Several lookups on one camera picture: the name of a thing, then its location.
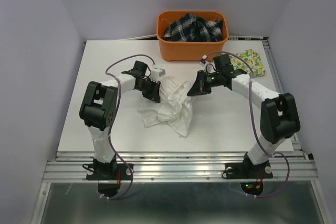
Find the white skirt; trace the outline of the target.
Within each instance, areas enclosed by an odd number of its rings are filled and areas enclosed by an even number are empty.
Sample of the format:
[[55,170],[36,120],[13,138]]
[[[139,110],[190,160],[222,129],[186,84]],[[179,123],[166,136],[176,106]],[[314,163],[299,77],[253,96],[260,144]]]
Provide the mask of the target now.
[[160,80],[160,103],[143,102],[139,107],[145,127],[166,123],[177,134],[187,137],[193,117],[194,97],[187,93],[192,87],[191,81],[177,82],[167,76]]

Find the lemon print skirt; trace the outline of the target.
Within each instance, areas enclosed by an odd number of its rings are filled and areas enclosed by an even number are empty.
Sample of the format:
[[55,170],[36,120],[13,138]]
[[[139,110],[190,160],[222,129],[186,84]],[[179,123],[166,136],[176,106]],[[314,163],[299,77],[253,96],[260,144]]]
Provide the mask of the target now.
[[266,74],[265,66],[260,53],[252,49],[235,54],[238,58],[229,55],[230,61],[235,70],[242,69],[250,76],[261,77]]

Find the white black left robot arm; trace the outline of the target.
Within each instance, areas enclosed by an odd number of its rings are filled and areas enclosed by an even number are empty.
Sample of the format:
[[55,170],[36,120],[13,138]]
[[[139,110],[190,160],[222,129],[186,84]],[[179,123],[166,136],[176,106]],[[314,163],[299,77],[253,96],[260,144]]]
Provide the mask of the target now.
[[141,61],[136,61],[132,69],[123,71],[118,77],[100,83],[88,83],[79,110],[79,117],[91,134],[94,157],[91,164],[83,164],[87,180],[113,180],[120,175],[117,155],[111,147],[111,129],[117,116],[121,95],[138,90],[152,102],[160,103],[160,81],[146,75],[165,74],[162,69],[150,69]]

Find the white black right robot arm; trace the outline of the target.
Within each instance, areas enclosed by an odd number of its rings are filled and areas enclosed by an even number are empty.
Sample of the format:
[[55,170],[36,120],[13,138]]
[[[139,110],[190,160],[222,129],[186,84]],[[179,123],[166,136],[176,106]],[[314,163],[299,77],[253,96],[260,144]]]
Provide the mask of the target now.
[[260,130],[251,120],[256,144],[240,163],[227,163],[222,173],[224,179],[272,178],[270,158],[278,155],[278,146],[297,133],[301,126],[297,106],[292,94],[272,91],[253,79],[251,73],[234,69],[233,54],[221,51],[214,57],[214,71],[209,72],[207,55],[201,58],[203,69],[197,72],[196,80],[188,92],[189,97],[210,94],[212,88],[229,88],[249,101],[249,108],[260,110]]

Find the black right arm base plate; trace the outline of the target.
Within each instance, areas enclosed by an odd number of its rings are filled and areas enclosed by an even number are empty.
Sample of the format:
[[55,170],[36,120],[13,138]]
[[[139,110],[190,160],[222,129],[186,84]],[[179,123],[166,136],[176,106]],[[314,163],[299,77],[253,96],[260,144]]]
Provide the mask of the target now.
[[225,169],[222,171],[224,179],[257,179],[257,178],[273,178],[270,163],[264,162],[259,165],[253,165],[249,162],[226,163]]

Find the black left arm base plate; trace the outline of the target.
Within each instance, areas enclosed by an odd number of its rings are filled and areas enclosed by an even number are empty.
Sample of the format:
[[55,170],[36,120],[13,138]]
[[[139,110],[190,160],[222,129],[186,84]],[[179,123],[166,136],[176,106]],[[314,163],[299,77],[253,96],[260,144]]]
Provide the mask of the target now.
[[130,170],[133,170],[133,164],[128,168],[124,163],[112,163],[112,164],[83,164],[83,168],[86,170],[86,180],[88,181],[103,181],[103,180],[115,180],[115,181],[130,181],[132,175]]

